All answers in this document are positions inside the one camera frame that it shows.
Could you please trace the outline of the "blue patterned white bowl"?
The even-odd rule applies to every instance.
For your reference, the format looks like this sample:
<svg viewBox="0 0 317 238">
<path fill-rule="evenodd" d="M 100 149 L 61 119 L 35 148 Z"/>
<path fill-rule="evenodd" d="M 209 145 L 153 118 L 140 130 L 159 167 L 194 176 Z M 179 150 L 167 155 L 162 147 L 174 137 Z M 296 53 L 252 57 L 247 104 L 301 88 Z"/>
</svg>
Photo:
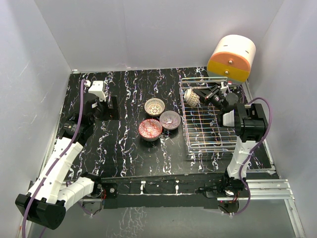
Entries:
<svg viewBox="0 0 317 238">
<path fill-rule="evenodd" d="M 196 107 L 200 101 L 200 97 L 193 91 L 192 88 L 189 88 L 185 91 L 184 99 L 186 103 L 192 108 Z"/>
</svg>

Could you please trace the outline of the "red white patterned bowl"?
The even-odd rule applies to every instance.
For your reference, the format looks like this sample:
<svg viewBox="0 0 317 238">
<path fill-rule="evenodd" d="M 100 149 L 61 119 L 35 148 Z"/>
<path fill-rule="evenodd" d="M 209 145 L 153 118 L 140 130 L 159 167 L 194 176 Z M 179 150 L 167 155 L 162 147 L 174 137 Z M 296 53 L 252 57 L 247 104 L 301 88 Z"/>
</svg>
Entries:
<svg viewBox="0 0 317 238">
<path fill-rule="evenodd" d="M 145 141 L 155 141 L 161 135 L 163 127 L 156 119 L 146 119 L 140 123 L 138 131 Z"/>
</svg>

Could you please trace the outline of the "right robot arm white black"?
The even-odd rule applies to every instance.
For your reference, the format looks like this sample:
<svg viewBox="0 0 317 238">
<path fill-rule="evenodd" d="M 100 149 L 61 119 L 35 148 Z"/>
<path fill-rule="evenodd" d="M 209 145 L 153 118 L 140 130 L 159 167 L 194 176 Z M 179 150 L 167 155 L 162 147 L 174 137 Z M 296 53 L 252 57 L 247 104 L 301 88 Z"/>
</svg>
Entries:
<svg viewBox="0 0 317 238">
<path fill-rule="evenodd" d="M 261 104 L 246 105 L 239 102 L 235 93 L 220 94 L 217 86 L 206 89 L 193 89 L 199 101 L 212 104 L 220 110 L 217 123 L 221 127 L 233 128 L 237 139 L 231 162 L 219 183 L 212 188 L 225 196 L 237 196 L 247 187 L 246 171 L 251 154 L 260 145 L 269 130 Z"/>
</svg>

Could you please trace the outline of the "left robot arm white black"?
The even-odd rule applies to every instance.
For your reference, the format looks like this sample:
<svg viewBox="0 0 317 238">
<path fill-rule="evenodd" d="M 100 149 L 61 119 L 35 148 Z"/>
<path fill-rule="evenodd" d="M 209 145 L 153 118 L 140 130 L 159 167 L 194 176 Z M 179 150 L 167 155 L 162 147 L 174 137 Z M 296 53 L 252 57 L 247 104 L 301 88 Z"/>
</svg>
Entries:
<svg viewBox="0 0 317 238">
<path fill-rule="evenodd" d="M 79 108 L 66 118 L 52 155 L 37 181 L 27 194 L 19 194 L 15 200 L 25 220 L 55 230 L 66 211 L 80 199 L 87 195 L 92 198 L 101 195 L 101 178 L 88 172 L 67 188 L 61 186 L 75 158 L 93 135 L 95 123 L 118 119 L 116 96 L 111 96 L 108 102 L 91 93 L 84 94 Z"/>
</svg>

